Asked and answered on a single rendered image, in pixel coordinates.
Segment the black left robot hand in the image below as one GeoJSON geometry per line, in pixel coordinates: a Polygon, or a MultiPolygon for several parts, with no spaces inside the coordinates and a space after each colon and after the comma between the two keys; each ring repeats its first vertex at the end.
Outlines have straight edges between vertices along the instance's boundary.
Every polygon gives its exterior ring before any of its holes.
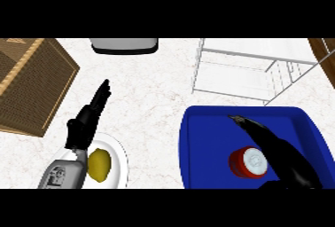
{"type": "Polygon", "coordinates": [[[76,117],[66,123],[67,137],[64,141],[64,149],[85,150],[89,147],[95,135],[98,117],[107,103],[109,95],[109,80],[104,80],[98,86],[89,104],[83,105],[76,117]]]}

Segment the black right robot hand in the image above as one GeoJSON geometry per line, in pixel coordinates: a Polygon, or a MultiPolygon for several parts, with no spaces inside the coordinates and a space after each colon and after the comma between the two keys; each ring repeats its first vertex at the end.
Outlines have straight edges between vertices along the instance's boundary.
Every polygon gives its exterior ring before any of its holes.
{"type": "Polygon", "coordinates": [[[317,171],[303,155],[290,143],[278,138],[259,122],[240,115],[228,115],[238,128],[241,128],[259,147],[259,151],[269,163],[277,180],[266,181],[261,190],[320,190],[317,171]]]}

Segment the red can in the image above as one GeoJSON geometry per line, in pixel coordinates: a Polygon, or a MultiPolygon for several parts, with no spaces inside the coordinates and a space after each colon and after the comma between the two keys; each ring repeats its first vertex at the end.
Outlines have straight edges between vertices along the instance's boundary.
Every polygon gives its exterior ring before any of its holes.
{"type": "Polygon", "coordinates": [[[259,179],[265,176],[268,162],[259,149],[244,146],[234,150],[227,159],[230,171],[240,178],[259,179]]]}

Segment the blue tray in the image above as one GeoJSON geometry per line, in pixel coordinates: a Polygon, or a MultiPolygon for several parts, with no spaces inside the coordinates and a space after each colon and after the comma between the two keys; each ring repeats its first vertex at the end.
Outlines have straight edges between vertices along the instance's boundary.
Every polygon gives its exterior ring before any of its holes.
{"type": "Polygon", "coordinates": [[[305,156],[326,189],[335,189],[335,160],[317,126],[302,109],[289,106],[191,106],[178,131],[178,165],[187,189],[256,189],[277,178],[271,170],[259,179],[237,177],[228,156],[253,145],[230,117],[241,115],[265,125],[305,156]]]}

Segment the yellow lemon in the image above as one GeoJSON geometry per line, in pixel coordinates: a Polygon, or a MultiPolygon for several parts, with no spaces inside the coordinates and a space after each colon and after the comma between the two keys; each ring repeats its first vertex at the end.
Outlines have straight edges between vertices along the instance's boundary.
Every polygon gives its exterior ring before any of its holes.
{"type": "Polygon", "coordinates": [[[89,177],[101,183],[109,174],[110,170],[110,156],[109,152],[103,149],[95,149],[88,155],[86,159],[86,173],[89,177]]]}

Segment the brown wicker basket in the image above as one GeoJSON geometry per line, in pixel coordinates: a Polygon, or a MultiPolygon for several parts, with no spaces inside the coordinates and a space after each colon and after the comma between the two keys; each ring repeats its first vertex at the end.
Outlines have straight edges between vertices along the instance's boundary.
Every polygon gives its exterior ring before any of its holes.
{"type": "Polygon", "coordinates": [[[44,136],[78,70],[54,38],[0,38],[0,131],[44,136]]]}

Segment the white plate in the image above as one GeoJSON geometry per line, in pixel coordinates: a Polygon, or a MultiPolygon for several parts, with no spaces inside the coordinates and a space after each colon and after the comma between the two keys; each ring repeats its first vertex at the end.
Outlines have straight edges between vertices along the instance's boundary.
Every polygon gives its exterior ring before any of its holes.
{"type": "Polygon", "coordinates": [[[104,133],[97,133],[92,138],[86,154],[95,149],[106,150],[110,157],[110,169],[106,179],[98,183],[89,176],[85,177],[82,184],[83,189],[123,189],[126,187],[128,166],[126,155],[117,140],[104,133]]]}

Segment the grey appliance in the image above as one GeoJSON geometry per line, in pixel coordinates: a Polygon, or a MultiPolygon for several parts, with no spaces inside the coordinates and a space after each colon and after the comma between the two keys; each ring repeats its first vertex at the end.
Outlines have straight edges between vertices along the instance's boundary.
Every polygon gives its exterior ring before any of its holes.
{"type": "Polygon", "coordinates": [[[156,38],[89,38],[89,42],[98,54],[138,55],[157,50],[156,38]]]}

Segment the brown wooden object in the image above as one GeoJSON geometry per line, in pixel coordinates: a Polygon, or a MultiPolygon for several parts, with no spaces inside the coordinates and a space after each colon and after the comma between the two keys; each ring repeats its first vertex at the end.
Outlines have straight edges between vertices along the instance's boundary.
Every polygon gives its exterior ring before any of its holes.
{"type": "Polygon", "coordinates": [[[308,38],[317,63],[335,88],[335,38],[308,38]]]}

